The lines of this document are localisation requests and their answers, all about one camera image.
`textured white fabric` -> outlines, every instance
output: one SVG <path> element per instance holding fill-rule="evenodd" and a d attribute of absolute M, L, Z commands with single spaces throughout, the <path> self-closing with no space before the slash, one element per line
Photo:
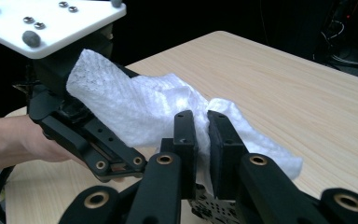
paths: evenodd
<path fill-rule="evenodd" d="M 175 74 L 129 78 L 104 56 L 84 49 L 66 88 L 128 147 L 158 149 L 161 138 L 173 137 L 174 115 L 191 110 L 200 147 L 197 183 L 211 194 L 208 110 L 228 116 L 248 150 L 271 157 L 291 179 L 301 171 L 302 159 L 252 128 L 234 103 L 209 102 Z"/>

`table surface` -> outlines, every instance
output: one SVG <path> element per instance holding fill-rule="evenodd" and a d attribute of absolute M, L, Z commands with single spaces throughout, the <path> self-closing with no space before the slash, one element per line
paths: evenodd
<path fill-rule="evenodd" d="M 358 77 L 220 31 L 128 67 L 175 73 L 207 99 L 234 102 L 255 129 L 304 159 L 294 182 L 309 195 L 336 187 L 358 193 Z M 122 190 L 135 180 L 102 184 L 73 161 L 19 164 L 6 185 L 7 223 L 57 223 L 82 190 Z M 182 223 L 204 223 L 186 201 Z"/>

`screw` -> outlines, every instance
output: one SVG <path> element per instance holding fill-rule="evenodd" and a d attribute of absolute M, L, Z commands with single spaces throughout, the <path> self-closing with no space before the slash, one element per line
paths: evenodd
<path fill-rule="evenodd" d="M 78 11 L 77 7 L 68 7 L 68 10 L 70 12 L 77 12 Z"/>
<path fill-rule="evenodd" d="M 34 24 L 34 28 L 36 28 L 38 30 L 43 30 L 46 28 L 46 25 L 43 22 L 37 22 Z"/>
<path fill-rule="evenodd" d="M 22 20 L 27 24 L 31 24 L 34 22 L 34 18 L 32 18 L 32 17 L 24 17 L 24 19 L 22 19 Z"/>
<path fill-rule="evenodd" d="M 60 7 L 68 7 L 68 3 L 67 2 L 60 2 L 58 4 Z"/>

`black plastic part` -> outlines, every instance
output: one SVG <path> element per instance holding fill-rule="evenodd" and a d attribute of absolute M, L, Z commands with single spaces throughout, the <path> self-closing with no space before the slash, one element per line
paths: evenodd
<path fill-rule="evenodd" d="M 213 194 L 220 200 L 235 200 L 239 183 L 237 167 L 248 150 L 226 115 L 208 111 L 208 119 Z"/>
<path fill-rule="evenodd" d="M 240 223 L 263 224 L 253 199 L 243 184 L 240 184 L 235 200 L 235 211 Z"/>
<path fill-rule="evenodd" d="M 33 88 L 33 97 L 28 105 L 28 113 L 35 123 L 49 116 L 60 108 L 62 98 L 49 91 L 44 85 Z"/>
<path fill-rule="evenodd" d="M 152 156 L 132 203 L 128 224 L 179 224 L 181 159 L 171 152 Z"/>
<path fill-rule="evenodd" d="M 118 223 L 119 195 L 107 186 L 94 186 L 83 190 L 62 215 L 59 224 Z"/>
<path fill-rule="evenodd" d="M 110 170 L 108 165 L 97 167 L 97 163 L 109 164 L 108 160 L 94 150 L 94 147 L 86 138 L 59 120 L 48 116 L 39 125 L 51 139 L 54 139 L 60 146 L 84 161 L 97 177 L 106 175 Z"/>
<path fill-rule="evenodd" d="M 182 199 L 194 199 L 199 148 L 191 110 L 178 113 L 174 118 L 173 153 L 182 160 Z"/>
<path fill-rule="evenodd" d="M 109 158 L 107 165 L 114 166 L 112 172 L 99 176 L 100 180 L 110 180 L 113 177 L 125 177 L 134 175 L 141 177 L 146 166 L 146 159 L 143 154 L 133 147 L 127 147 L 112 131 L 110 131 L 97 118 L 91 119 L 84 125 L 86 138 L 93 144 L 93 148 L 106 158 Z"/>
<path fill-rule="evenodd" d="M 120 192 L 120 203 L 118 206 L 118 211 L 116 213 L 115 220 L 120 220 L 120 224 L 126 223 L 128 214 L 131 210 L 133 200 L 135 198 L 136 192 L 141 184 L 141 181 L 137 181 L 128 188 Z"/>
<path fill-rule="evenodd" d="M 244 204 L 251 199 L 264 223 L 328 223 L 311 200 L 271 158 L 248 153 L 241 159 L 239 173 L 248 193 L 240 202 Z"/>
<path fill-rule="evenodd" d="M 326 189 L 319 202 L 330 223 L 358 223 L 358 194 L 348 189 Z"/>

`white cloth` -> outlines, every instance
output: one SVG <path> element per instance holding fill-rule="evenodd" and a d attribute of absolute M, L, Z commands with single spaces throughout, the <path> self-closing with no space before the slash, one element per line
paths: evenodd
<path fill-rule="evenodd" d="M 207 101 L 175 74 L 129 78 L 104 56 L 84 49 L 66 88 L 128 147 L 158 149 L 161 138 L 173 138 L 174 115 L 191 110 L 200 148 L 197 183 L 212 195 L 208 110 L 228 116 L 248 150 L 271 157 L 291 179 L 301 171 L 302 159 L 252 128 L 234 103 Z"/>

